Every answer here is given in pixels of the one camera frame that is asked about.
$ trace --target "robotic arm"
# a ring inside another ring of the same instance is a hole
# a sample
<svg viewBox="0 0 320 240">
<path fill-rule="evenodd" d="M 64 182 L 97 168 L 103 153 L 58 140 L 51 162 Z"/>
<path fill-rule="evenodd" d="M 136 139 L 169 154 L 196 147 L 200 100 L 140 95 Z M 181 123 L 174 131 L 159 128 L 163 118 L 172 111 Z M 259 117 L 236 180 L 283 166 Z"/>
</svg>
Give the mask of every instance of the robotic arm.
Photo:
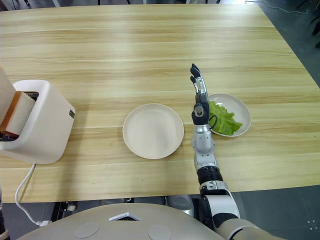
<svg viewBox="0 0 320 240">
<path fill-rule="evenodd" d="M 200 184 L 200 221 L 226 240 L 279 240 L 251 222 L 240 219 L 237 204 L 224 182 L 214 156 L 210 108 L 204 78 L 192 64 L 190 77 L 195 88 L 195 105 L 191 114 L 194 131 L 192 147 L 194 166 Z"/>
</svg>

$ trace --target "power cord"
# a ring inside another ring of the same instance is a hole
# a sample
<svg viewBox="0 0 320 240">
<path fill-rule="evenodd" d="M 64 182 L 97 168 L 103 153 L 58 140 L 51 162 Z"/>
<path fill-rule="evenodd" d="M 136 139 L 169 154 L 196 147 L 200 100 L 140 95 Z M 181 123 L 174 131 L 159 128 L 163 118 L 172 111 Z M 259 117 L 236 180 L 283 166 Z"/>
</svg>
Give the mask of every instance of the power cord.
<svg viewBox="0 0 320 240">
<path fill-rule="evenodd" d="M 270 6 L 268 3 L 266 3 L 265 1 L 245 1 L 244 3 L 247 4 L 248 3 L 263 3 L 265 4 L 267 7 L 271 8 L 271 9 L 279 9 L 281 11 L 284 11 L 288 14 L 293 14 L 293 13 L 297 13 L 297 14 L 304 14 L 304 15 L 307 15 L 308 12 L 310 11 L 316 11 L 320 5 L 320 1 L 318 2 L 318 4 L 316 5 L 315 9 L 307 9 L 306 12 L 301 12 L 301 11 L 288 11 L 288 10 L 285 10 L 281 7 L 277 7 L 277 6 Z"/>
<path fill-rule="evenodd" d="M 15 204 L 17 205 L 18 208 L 20 208 L 22 211 L 24 211 L 24 213 L 26 214 L 26 216 L 30 219 L 31 222 L 33 222 L 34 224 L 40 226 L 40 227 L 43 227 L 45 225 L 48 225 L 50 223 L 52 223 L 52 221 L 50 220 L 44 220 L 44 221 L 36 221 L 32 218 L 32 216 L 30 215 L 30 213 L 27 211 L 27 209 L 25 209 L 21 203 L 19 202 L 19 199 L 18 199 L 18 195 L 19 195 L 19 192 L 20 192 L 20 189 L 22 188 L 22 186 L 26 183 L 26 181 L 30 178 L 31 174 L 34 172 L 35 170 L 35 167 L 36 167 L 36 164 L 32 164 L 29 172 L 27 173 L 27 175 L 24 177 L 24 179 L 22 180 L 22 182 L 20 183 L 20 185 L 18 186 L 18 188 L 16 189 L 15 191 L 15 194 L 14 194 L 14 202 Z"/>
</svg>

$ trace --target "wood grain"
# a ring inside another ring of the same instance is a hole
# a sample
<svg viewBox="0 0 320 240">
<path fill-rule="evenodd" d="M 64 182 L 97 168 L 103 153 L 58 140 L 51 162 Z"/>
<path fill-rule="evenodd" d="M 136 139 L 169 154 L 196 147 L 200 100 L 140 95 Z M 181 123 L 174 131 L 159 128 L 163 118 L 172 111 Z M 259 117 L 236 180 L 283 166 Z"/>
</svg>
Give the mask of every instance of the wood grain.
<svg viewBox="0 0 320 240">
<path fill-rule="evenodd" d="M 231 191 L 320 184 L 320 91 L 256 5 L 61 7 L 0 15 L 0 63 L 12 82 L 50 81 L 75 107 L 63 157 L 37 165 L 24 202 L 199 193 L 193 163 L 191 63 L 209 94 L 240 98 L 249 131 L 214 135 Z M 161 103 L 182 118 L 180 148 L 160 160 L 134 155 L 122 138 L 131 110 Z M 0 157 L 2 199 L 30 165 Z"/>
</svg>

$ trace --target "empty plate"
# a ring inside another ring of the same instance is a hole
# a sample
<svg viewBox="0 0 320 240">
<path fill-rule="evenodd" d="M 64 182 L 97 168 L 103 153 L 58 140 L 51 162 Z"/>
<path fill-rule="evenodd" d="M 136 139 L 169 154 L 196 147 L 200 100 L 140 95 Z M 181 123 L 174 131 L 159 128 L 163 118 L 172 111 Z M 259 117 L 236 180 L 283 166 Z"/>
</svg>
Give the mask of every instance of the empty plate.
<svg viewBox="0 0 320 240">
<path fill-rule="evenodd" d="M 161 159 L 172 154 L 184 138 L 179 115 L 162 104 L 145 104 L 126 117 L 123 139 L 127 147 L 145 159 Z"/>
<path fill-rule="evenodd" d="M 214 101 L 215 104 L 225 107 L 228 113 L 234 113 L 233 119 L 236 122 L 242 123 L 240 129 L 234 132 L 233 135 L 224 135 L 213 131 L 213 129 L 211 130 L 212 132 L 225 137 L 236 137 L 248 131 L 251 125 L 251 114 L 247 106 L 240 99 L 226 93 L 215 93 L 209 96 L 209 101 Z"/>
</svg>

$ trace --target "green lettuce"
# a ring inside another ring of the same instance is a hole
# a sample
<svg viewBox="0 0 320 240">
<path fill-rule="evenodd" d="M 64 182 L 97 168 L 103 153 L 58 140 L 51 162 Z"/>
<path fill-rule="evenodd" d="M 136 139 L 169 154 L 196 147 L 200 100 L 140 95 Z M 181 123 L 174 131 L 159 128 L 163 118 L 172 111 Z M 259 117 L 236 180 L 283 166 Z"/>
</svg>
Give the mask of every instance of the green lettuce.
<svg viewBox="0 0 320 240">
<path fill-rule="evenodd" d="M 217 123 L 215 124 L 213 130 L 217 133 L 232 136 L 234 132 L 238 131 L 243 125 L 241 122 L 236 122 L 233 118 L 235 115 L 233 112 L 229 113 L 227 109 L 223 106 L 219 106 L 214 101 L 209 102 L 210 108 L 210 118 L 212 116 L 217 116 Z M 216 121 L 213 117 L 209 124 L 212 126 Z"/>
</svg>

